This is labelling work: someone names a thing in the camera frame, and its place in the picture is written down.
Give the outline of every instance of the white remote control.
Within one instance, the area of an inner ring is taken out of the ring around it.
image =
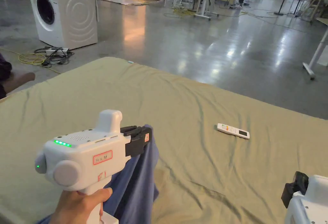
[[[249,139],[249,132],[241,130],[239,128],[234,128],[225,124],[217,124],[217,129],[227,134],[232,134],[245,139]]]

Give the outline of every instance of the red sticker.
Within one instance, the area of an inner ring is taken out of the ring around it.
[[[146,133],[145,142],[149,141],[149,133]]]
[[[94,165],[105,162],[113,158],[113,151],[104,152],[93,157]]]

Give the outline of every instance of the hand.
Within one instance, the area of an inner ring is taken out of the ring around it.
[[[55,213],[51,216],[50,224],[84,224],[99,203],[101,203],[99,212],[101,218],[102,203],[109,199],[112,193],[111,188],[99,189],[92,195],[63,191]]]

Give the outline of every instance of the power strip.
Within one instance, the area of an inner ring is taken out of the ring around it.
[[[49,49],[45,50],[45,55],[46,56],[62,56],[62,55],[67,55],[69,49],[68,48],[62,48],[62,49],[58,49],[58,47],[51,47]]]

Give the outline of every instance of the front-loading washing machine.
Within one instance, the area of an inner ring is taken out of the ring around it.
[[[98,42],[95,0],[31,0],[39,39],[54,47]]]

